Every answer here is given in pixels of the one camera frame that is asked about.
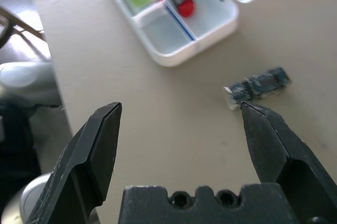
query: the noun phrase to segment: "eyeglasses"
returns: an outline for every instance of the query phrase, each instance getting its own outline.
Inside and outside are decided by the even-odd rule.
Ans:
[[[23,36],[22,32],[24,31],[30,32],[37,38],[46,41],[41,31],[29,26],[16,15],[0,6],[0,48],[7,43],[13,34]]]

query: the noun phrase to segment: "pencil case compartment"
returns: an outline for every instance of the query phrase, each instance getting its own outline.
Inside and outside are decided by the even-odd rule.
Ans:
[[[144,0],[149,4],[136,10],[128,0],[114,1],[150,56],[162,66],[183,63],[237,28],[239,10],[234,0],[193,0],[195,11],[190,17],[179,15],[172,0]]]

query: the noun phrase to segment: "desk surface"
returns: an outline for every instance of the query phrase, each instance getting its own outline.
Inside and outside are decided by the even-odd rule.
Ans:
[[[280,113],[337,180],[335,0],[240,4],[239,30],[176,68],[150,59],[112,0],[35,3],[73,132],[98,107],[123,104],[102,223],[117,223],[128,185],[238,193],[258,182],[240,112],[227,108],[221,91],[275,66],[293,84],[260,104]]]

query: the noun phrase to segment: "floor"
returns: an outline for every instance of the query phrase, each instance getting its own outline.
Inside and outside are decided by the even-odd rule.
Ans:
[[[37,30],[42,30],[39,15],[32,0],[0,0],[0,5],[18,15]],[[0,49],[0,64],[8,62],[47,62],[51,60],[48,45],[24,32],[35,50],[20,36],[13,35]],[[40,108],[30,119],[42,173],[52,171],[62,149],[71,139],[71,131],[62,107]]]

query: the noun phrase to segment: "blue line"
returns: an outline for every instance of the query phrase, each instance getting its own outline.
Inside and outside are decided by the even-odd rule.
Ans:
[[[180,22],[180,20],[175,16],[175,14],[170,10],[170,8],[165,4],[165,8],[172,15],[175,21],[180,25],[180,27],[185,31],[190,40],[195,41],[195,37],[187,30],[187,28]]]

